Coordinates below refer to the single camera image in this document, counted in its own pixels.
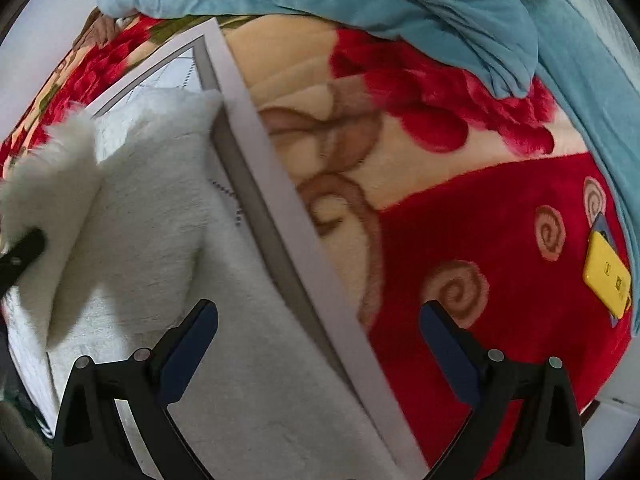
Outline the white fluffy garment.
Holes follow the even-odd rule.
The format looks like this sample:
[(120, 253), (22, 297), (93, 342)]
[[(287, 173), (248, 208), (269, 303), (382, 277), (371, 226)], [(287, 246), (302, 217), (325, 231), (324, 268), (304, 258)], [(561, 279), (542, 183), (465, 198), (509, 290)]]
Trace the white fluffy garment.
[(12, 358), (56, 422), (80, 356), (156, 344), (201, 299), (219, 330), (175, 408), (217, 479), (397, 479), (342, 378), (296, 320), (209, 179), (215, 90), (152, 90), (49, 129), (1, 185), (1, 237), (44, 253), (6, 298)]

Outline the red floral blanket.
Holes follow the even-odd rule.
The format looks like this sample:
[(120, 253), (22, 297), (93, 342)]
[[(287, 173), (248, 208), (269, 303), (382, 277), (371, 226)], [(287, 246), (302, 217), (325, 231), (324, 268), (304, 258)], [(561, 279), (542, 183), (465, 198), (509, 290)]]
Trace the red floral blanket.
[(594, 218), (624, 239), (603, 172), (543, 82), (498, 103), (401, 40), (320, 18), (95, 13), (2, 144), (1, 181), (73, 108), (215, 21), (427, 468), (471, 414), (419, 330), (437, 300), (486, 349), (558, 358), (578, 411), (629, 341), (582, 278)]

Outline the white grid patterned mat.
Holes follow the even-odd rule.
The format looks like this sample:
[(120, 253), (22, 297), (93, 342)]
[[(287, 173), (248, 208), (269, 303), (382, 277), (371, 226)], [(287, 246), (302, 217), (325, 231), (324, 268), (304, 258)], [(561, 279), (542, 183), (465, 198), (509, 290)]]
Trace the white grid patterned mat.
[(296, 320), (354, 395), (390, 456), (397, 479), (427, 464), (358, 321), (359, 310), (323, 251), (305, 207), (271, 145), (233, 53), (215, 21), (171, 39), (83, 110), (92, 118), (152, 90), (215, 90), (209, 179)]

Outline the teal blue blanket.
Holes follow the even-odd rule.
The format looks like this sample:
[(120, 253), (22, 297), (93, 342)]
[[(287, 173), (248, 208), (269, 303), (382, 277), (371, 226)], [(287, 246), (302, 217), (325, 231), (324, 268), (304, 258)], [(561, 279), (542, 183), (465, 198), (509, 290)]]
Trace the teal blue blanket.
[(405, 41), (501, 104), (548, 84), (620, 201), (629, 251), (639, 250), (639, 141), (630, 133), (638, 91), (568, 0), (99, 0), (99, 8), (113, 18), (309, 14)]

